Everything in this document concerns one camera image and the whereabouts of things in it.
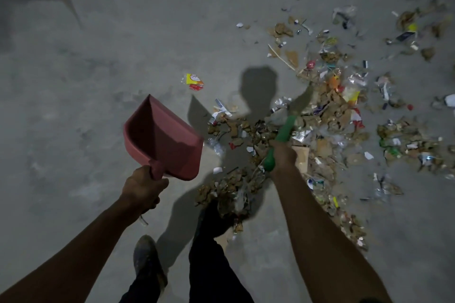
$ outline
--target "black shoe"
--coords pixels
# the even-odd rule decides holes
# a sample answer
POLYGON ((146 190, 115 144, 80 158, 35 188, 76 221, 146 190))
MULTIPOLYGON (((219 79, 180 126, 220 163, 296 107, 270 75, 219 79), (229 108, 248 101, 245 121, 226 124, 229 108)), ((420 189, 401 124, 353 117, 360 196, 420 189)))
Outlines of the black shoe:
POLYGON ((168 278, 161 267, 153 238, 144 235, 139 239, 134 248, 133 262, 137 277, 156 277, 161 291, 164 290, 168 284, 168 278))
POLYGON ((194 238, 198 236, 215 238, 223 235, 233 225, 234 215, 221 218, 218 212, 218 201, 212 200, 199 214, 194 238))

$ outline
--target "pink plastic dustpan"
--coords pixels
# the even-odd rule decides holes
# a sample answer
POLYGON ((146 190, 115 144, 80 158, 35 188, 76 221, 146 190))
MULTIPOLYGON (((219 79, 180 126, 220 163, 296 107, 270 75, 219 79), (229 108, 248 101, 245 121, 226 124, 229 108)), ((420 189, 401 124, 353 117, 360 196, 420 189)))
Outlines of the pink plastic dustpan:
POLYGON ((127 152, 151 177, 163 174, 189 181, 199 173, 204 139, 177 115, 148 95, 123 127, 127 152))

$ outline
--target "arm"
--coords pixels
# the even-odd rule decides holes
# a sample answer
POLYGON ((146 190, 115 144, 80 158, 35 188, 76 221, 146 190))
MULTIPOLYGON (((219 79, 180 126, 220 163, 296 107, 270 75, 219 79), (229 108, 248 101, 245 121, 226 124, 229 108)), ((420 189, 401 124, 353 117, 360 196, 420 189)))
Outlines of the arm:
POLYGON ((65 248, 0 295, 0 303, 82 303, 122 232, 159 203, 168 179, 153 181, 150 167, 136 169, 120 198, 65 248))
POLYGON ((295 167, 296 153, 271 141, 276 166, 272 179, 286 216, 300 273, 314 303, 359 303, 391 299, 378 274, 313 198, 295 167))

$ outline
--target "person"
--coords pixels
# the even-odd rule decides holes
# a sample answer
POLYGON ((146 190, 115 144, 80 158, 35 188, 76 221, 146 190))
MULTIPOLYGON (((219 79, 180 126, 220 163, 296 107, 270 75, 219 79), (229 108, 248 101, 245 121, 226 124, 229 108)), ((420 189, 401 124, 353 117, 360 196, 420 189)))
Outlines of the person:
MULTIPOLYGON (((300 273, 314 303, 391 303, 378 274, 328 218, 313 198, 299 170, 296 153, 271 141, 271 172, 286 217, 300 273)), ((119 199, 57 254, 0 295, 0 303, 82 303, 88 297, 122 232, 160 202, 167 179, 153 181, 150 167, 136 169, 119 199)), ((253 302, 213 237, 229 226, 215 203, 201 212, 191 246, 190 302, 253 302)), ((121 298, 156 302, 167 284, 151 237, 143 236, 133 254, 136 279, 121 298)))

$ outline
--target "concrete floor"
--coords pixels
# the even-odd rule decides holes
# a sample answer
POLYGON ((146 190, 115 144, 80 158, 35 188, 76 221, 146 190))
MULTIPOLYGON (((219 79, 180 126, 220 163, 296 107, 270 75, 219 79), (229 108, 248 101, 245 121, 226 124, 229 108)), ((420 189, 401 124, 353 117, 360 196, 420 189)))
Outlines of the concrete floor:
MULTIPOLYGON (((217 97, 256 120, 274 98, 301 93, 304 85, 293 72, 267 58, 272 39, 266 28, 287 19, 280 10, 284 6, 308 18, 315 31, 329 28, 345 43, 353 36, 331 24, 332 9, 358 6, 368 32, 356 42, 356 59, 370 61, 372 77, 390 70, 415 107, 411 115, 427 122, 432 135, 453 143, 452 111, 435 111, 429 104, 436 95, 454 92, 454 28, 434 42, 431 63, 418 54, 380 60, 389 50, 382 39, 396 34, 391 11, 427 1, 0 0, 0 290, 61 249, 118 197, 137 167, 124 149, 122 124, 148 93, 199 130, 217 97), (239 30, 238 22, 251 28, 239 30), (180 83, 184 73, 198 74, 205 83, 196 99, 180 83)), ((308 40, 303 31, 288 45, 303 53, 308 40)), ((377 145, 377 124, 406 113, 363 111, 372 132, 363 147, 375 161, 342 173, 340 180, 351 195, 350 210, 369 221, 367 258, 392 298, 450 302, 455 294, 453 183, 416 174, 405 162, 387 169, 377 145), (371 174, 386 171, 405 195, 382 207, 356 203, 372 192, 371 174)), ((230 154, 223 165, 243 157, 230 154)), ((135 223, 124 233, 88 302, 120 299, 134 279, 132 251, 144 233, 158 240, 169 268, 161 302, 188 300, 194 188, 209 179, 218 162, 205 148, 195 180, 171 181, 158 208, 145 215, 150 226, 135 223)), ((233 269, 257 302, 308 302, 275 189, 266 188, 256 205, 244 233, 228 246, 233 269)))

